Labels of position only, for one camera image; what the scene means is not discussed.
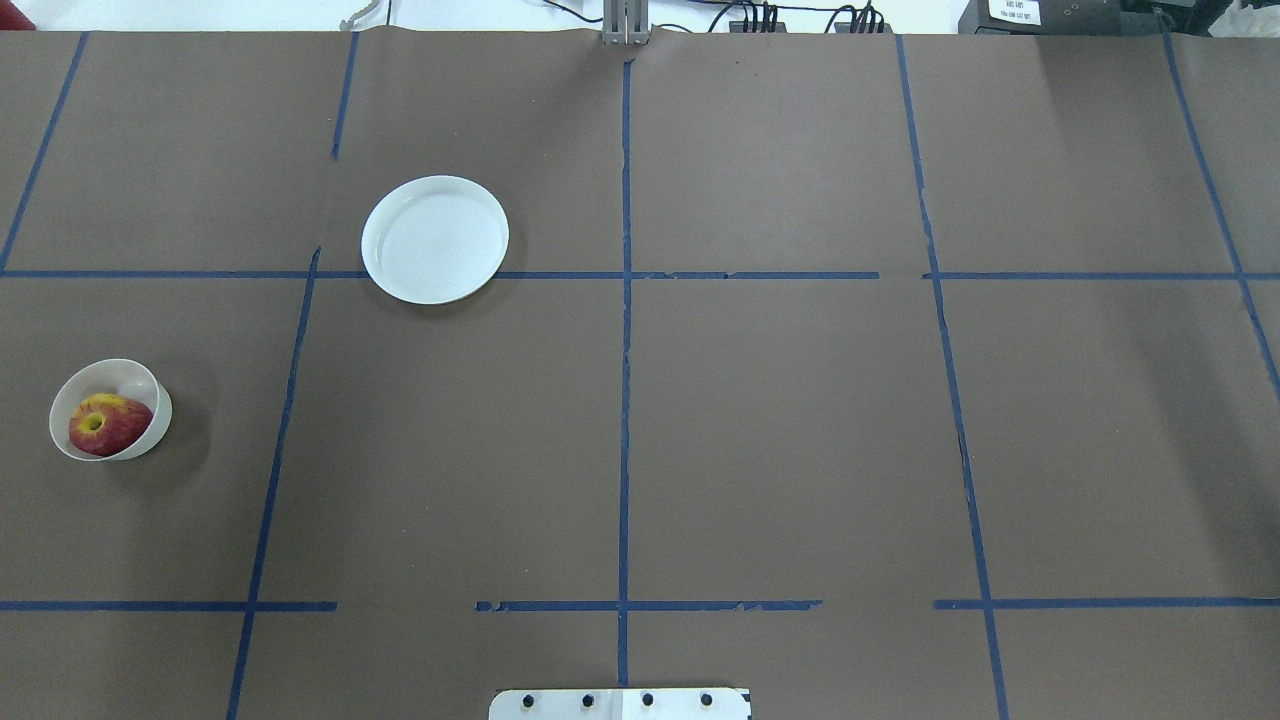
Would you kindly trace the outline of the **red yellow apple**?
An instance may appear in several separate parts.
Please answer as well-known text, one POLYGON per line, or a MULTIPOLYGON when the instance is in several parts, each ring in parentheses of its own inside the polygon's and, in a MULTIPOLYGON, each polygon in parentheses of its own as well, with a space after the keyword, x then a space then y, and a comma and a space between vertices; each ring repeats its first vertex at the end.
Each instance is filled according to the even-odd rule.
POLYGON ((84 397, 67 425, 70 443, 83 454, 110 457, 129 448, 148 429, 154 411, 114 393, 84 397))

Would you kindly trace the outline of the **white round plate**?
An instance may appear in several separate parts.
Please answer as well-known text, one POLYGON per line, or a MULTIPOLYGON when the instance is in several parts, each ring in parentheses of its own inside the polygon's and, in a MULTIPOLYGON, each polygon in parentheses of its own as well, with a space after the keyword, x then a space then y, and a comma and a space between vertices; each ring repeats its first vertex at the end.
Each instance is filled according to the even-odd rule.
POLYGON ((417 305, 451 304, 480 291, 508 247, 500 201, 457 176, 428 176, 392 190, 369 213, 360 241, 374 283, 417 305))

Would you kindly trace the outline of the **silver bolted metal plate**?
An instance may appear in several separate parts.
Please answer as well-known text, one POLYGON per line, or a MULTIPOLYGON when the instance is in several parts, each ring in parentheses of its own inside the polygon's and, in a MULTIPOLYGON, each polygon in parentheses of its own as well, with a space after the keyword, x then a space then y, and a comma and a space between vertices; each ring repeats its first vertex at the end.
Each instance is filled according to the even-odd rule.
POLYGON ((489 719, 751 719, 750 691, 731 687, 511 689, 489 719))

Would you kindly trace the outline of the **white bowl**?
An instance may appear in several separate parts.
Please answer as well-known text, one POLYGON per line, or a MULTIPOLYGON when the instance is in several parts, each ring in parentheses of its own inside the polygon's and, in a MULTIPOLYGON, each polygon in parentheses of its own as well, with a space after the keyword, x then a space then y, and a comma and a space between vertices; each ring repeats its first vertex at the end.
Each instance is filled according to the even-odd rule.
POLYGON ((160 443, 173 416, 172 397, 155 374, 129 359, 105 359, 79 369, 56 392, 47 416, 47 429, 55 446, 68 457, 83 462, 124 461, 140 457, 160 443), (68 438, 67 425, 79 402, 95 393, 114 393, 145 404, 154 411, 148 429, 129 448, 110 457, 95 457, 77 450, 68 438))

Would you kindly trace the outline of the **black power strip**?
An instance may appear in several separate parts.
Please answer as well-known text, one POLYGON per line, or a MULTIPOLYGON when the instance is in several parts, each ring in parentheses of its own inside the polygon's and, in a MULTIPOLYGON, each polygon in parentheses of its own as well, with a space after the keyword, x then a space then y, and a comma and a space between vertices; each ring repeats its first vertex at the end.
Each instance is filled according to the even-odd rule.
POLYGON ((712 29, 748 35, 891 35, 893 27, 872 1, 837 6, 777 5, 769 1, 736 1, 718 15, 712 29))

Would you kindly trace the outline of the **black device with label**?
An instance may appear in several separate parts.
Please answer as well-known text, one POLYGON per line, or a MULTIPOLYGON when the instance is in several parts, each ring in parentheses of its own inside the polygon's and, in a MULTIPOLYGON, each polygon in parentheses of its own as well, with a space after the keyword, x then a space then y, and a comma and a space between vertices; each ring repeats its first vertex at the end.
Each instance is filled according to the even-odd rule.
POLYGON ((969 1, 959 35, 1160 35, 1162 22, 1135 1, 969 1))

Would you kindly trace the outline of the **grey metal post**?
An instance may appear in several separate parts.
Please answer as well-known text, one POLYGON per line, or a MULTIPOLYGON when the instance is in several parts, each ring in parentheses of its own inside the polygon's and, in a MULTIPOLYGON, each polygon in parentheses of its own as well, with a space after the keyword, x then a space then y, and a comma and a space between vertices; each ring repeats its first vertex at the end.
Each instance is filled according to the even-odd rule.
POLYGON ((602 40, 605 46, 645 45, 652 38, 648 0, 602 3, 602 40))

